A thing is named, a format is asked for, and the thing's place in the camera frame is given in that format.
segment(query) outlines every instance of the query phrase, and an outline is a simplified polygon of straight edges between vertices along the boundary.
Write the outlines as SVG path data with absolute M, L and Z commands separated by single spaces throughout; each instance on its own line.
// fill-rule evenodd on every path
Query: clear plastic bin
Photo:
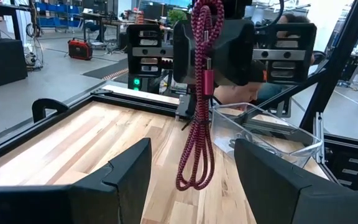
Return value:
M 321 140 L 312 134 L 252 104 L 214 107 L 214 144 L 234 158 L 237 138 L 244 138 L 302 168 L 321 145 Z

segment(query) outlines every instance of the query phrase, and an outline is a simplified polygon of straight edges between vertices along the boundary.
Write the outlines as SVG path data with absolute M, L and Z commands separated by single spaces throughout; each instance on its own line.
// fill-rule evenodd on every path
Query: person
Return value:
M 292 23 L 292 22 L 309 22 L 308 18 L 304 16 L 295 16 L 293 14 L 284 14 L 278 24 Z M 286 38 L 293 35 L 300 35 L 297 33 L 280 31 L 277 32 L 277 37 Z M 311 57 L 311 64 L 314 62 L 314 57 Z M 282 91 L 282 86 L 271 83 L 255 83 L 250 82 L 244 86 L 219 86 L 215 88 L 214 97 L 222 104 L 231 103 L 245 103 L 256 101 L 258 98 L 269 99 Z
M 96 37 L 96 40 L 99 41 L 99 42 L 102 42 L 102 37 L 103 37 L 103 40 L 104 40 L 104 33 L 106 31 L 106 26 L 103 26 L 102 34 L 100 33 L 100 26 L 101 25 L 95 24 L 94 21 L 92 21 L 92 20 L 85 21 L 85 28 L 88 28 L 92 32 L 95 32 L 97 30 L 99 31 L 99 35 Z

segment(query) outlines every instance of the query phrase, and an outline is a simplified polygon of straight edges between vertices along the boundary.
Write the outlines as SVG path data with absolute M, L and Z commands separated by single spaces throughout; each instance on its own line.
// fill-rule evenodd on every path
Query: red portable generator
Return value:
M 91 60 L 92 53 L 93 50 L 90 43 L 74 39 L 68 41 L 68 55 L 71 58 Z

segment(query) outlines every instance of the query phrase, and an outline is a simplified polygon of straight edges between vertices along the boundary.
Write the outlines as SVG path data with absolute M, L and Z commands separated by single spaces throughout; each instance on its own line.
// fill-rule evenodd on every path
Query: cable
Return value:
M 38 26 L 37 24 L 35 25 L 35 27 L 37 28 L 37 36 L 36 37 L 39 37 L 40 36 L 40 33 L 41 33 L 41 27 Z M 34 29 L 33 29 L 33 24 L 32 23 L 29 23 L 26 27 L 25 27 L 25 33 L 33 38 L 34 37 Z
M 214 5 L 217 9 L 216 22 L 213 26 L 211 18 L 211 10 L 208 5 Z M 196 42 L 195 53 L 195 76 L 196 76 L 196 111 L 194 120 L 191 123 L 189 136 L 180 158 L 178 174 L 176 179 L 176 187 L 180 191 L 184 191 L 193 187 L 196 190 L 205 188 L 212 179 L 215 170 L 214 152 L 212 148 L 211 136 L 209 133 L 209 100 L 203 98 L 203 63 L 206 53 L 212 46 L 213 42 L 218 38 L 224 19 L 224 9 L 221 0 L 198 0 L 193 8 L 191 16 L 191 26 Z M 208 32 L 208 38 L 205 38 L 204 32 Z M 190 154 L 194 150 L 194 164 L 190 180 L 185 180 L 183 171 Z M 198 163 L 200 156 L 203 156 L 203 173 L 199 180 L 196 180 Z M 208 173 L 208 155 L 210 162 L 210 170 Z
M 281 16 L 284 13 L 284 0 L 279 0 L 280 1 L 280 10 L 278 12 L 277 17 L 269 24 L 265 25 L 265 26 L 261 26 L 261 27 L 255 27 L 255 30 L 261 30 L 261 29 L 266 29 L 268 28 L 270 25 L 276 24 L 278 22 L 278 20 L 280 20 Z
M 38 38 L 35 38 L 35 40 L 38 42 L 38 44 L 39 44 L 39 48 L 40 48 L 40 50 L 41 50 L 41 57 L 42 57 L 42 59 L 41 59 L 41 66 L 43 66 L 44 65 L 44 52 L 42 51 L 42 46 L 41 46 L 41 43 L 40 43 L 40 41 L 38 40 Z

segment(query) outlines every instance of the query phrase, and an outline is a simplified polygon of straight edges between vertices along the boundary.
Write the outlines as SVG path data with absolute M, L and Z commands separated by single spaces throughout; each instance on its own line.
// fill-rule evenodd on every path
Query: concrete floor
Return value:
M 108 28 L 107 39 L 115 36 Z M 31 123 L 31 105 L 38 98 L 53 98 L 70 103 L 90 91 L 103 81 L 81 74 L 107 67 L 125 59 L 125 54 L 105 55 L 102 50 L 94 51 L 91 61 L 65 57 L 67 41 L 81 37 L 80 30 L 74 34 L 47 32 L 40 38 L 44 55 L 44 68 L 30 72 L 25 80 L 0 86 L 0 140 L 9 137 L 10 129 L 19 123 L 22 128 Z M 291 118 L 287 120 L 299 125 L 315 86 L 293 96 Z M 327 132 L 358 139 L 358 91 L 337 87 L 324 112 L 324 127 Z
M 3 23 L 0 28 L 3 31 L 2 37 L 13 37 Z M 103 82 L 81 74 L 107 67 L 126 58 L 124 54 L 105 55 L 105 51 L 95 50 L 95 57 L 90 61 L 72 59 L 66 52 L 67 41 L 73 36 L 81 37 L 82 33 L 80 30 L 75 34 L 46 32 L 40 38 L 43 69 L 29 72 L 25 80 L 0 86 L 0 133 L 5 131 L 7 134 L 9 131 L 6 130 L 9 128 L 28 121 L 32 116 L 31 105 L 34 100 L 53 98 L 69 103 L 75 96 L 82 95 Z

